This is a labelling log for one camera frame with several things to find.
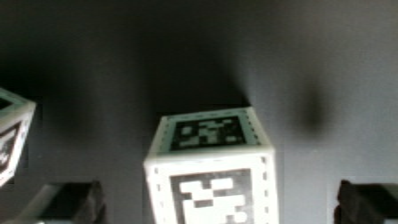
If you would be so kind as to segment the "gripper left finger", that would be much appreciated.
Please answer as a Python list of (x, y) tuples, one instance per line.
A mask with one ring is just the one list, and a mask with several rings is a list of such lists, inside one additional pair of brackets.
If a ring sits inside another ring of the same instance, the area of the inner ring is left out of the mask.
[(101, 184), (49, 183), (17, 215), (21, 224), (108, 224)]

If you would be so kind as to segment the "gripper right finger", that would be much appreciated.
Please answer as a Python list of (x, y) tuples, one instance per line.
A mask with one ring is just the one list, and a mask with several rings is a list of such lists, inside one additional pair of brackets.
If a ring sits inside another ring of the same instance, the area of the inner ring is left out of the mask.
[(334, 224), (398, 224), (398, 184), (341, 181)]

